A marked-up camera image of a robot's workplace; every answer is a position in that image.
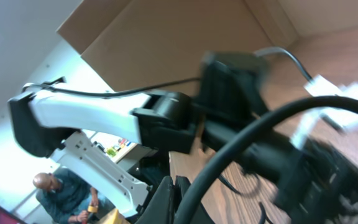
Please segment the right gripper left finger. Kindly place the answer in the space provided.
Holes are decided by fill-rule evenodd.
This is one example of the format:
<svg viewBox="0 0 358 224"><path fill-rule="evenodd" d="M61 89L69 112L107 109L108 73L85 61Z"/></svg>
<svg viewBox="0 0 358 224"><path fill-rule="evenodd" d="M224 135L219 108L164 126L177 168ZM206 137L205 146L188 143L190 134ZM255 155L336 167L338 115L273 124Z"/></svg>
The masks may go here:
<svg viewBox="0 0 358 224"><path fill-rule="evenodd" d="M135 224L171 224L173 216L173 180L166 176Z"/></svg>

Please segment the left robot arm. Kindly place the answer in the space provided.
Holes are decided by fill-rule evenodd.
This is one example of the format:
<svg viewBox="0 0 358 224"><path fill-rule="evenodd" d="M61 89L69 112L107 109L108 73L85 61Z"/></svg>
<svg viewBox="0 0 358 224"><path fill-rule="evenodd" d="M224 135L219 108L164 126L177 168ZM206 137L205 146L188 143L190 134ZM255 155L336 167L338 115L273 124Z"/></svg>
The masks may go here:
<svg viewBox="0 0 358 224"><path fill-rule="evenodd" d="M14 137L29 154L70 169L136 223L211 223L201 200L233 162L277 187L273 204L292 223L358 222L358 167L309 135L318 119L337 131L358 125L358 83L336 87L296 62L309 97L270 110L260 95L266 56L284 53L267 47L209 54L195 96L167 83L113 93L78 91L64 78L28 83L8 102ZM156 165L131 174L87 131L163 155L188 154L199 139L216 155L194 181L171 178Z"/></svg>

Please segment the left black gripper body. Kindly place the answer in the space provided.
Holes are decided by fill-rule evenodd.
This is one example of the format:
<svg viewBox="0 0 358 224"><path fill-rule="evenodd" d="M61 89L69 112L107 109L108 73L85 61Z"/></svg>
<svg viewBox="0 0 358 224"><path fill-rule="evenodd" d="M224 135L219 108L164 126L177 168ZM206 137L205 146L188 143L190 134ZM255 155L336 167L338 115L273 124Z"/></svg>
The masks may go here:
<svg viewBox="0 0 358 224"><path fill-rule="evenodd" d="M278 182L278 207L291 223L358 221L358 167L335 147L310 141L290 156Z"/></svg>

